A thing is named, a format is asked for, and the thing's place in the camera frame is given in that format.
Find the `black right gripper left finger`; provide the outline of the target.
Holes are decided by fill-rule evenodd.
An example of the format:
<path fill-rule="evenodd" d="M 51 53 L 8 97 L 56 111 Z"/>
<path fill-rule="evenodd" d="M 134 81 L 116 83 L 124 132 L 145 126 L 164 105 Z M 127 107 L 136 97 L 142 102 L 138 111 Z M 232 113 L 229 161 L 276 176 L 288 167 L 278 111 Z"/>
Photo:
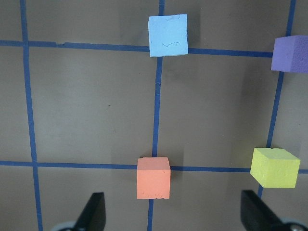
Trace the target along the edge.
<path fill-rule="evenodd" d="M 76 231 L 103 231 L 106 225 L 105 197 L 103 192 L 91 195 L 75 223 Z"/>

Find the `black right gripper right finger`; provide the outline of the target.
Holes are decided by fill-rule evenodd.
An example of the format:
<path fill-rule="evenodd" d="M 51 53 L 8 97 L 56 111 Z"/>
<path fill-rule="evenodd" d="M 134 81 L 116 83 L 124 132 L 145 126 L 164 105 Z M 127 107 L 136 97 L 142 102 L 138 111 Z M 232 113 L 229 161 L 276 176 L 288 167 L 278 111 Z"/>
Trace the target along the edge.
<path fill-rule="evenodd" d="M 246 231 L 290 231 L 252 190 L 241 192 L 241 222 Z"/>

